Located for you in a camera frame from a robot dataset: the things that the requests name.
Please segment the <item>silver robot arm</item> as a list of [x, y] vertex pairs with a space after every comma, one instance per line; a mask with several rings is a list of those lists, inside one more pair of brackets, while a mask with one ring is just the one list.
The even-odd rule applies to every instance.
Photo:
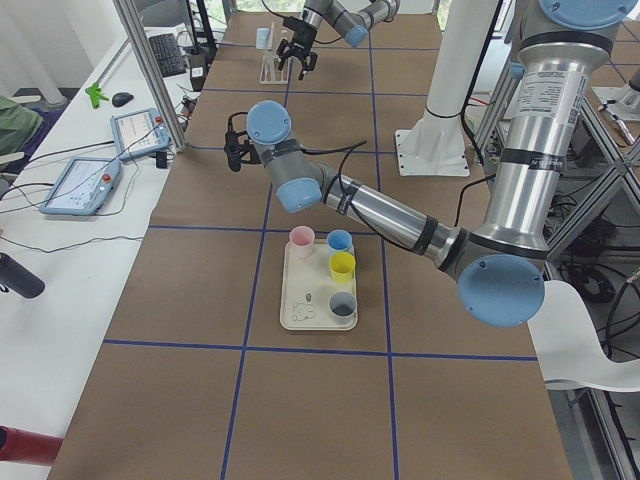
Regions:
[[339, 1], [306, 1], [299, 17], [283, 18], [283, 26], [291, 30], [293, 36], [290, 40], [282, 39], [276, 50], [278, 69], [283, 70], [285, 63], [295, 58], [301, 65], [299, 80], [315, 70], [318, 55], [313, 45], [323, 21], [348, 45], [358, 47], [375, 25], [391, 22], [400, 5], [396, 0], [376, 0], [357, 12], [349, 12]]
[[312, 161], [287, 110], [266, 100], [247, 115], [247, 133], [283, 208], [318, 203], [360, 222], [388, 242], [430, 258], [453, 278], [476, 319], [510, 327], [527, 322], [545, 296], [542, 234], [592, 73], [611, 55], [630, 1], [532, 1], [515, 50], [523, 77], [483, 223], [448, 227]]

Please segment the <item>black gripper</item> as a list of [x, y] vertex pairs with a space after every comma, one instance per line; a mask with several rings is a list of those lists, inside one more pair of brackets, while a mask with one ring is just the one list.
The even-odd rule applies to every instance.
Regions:
[[305, 22], [305, 26], [299, 31], [292, 31], [290, 41], [283, 39], [278, 46], [277, 68], [283, 70], [289, 58], [295, 57], [301, 62], [301, 70], [298, 80], [303, 81], [308, 73], [315, 70], [317, 54], [312, 51], [318, 28]]

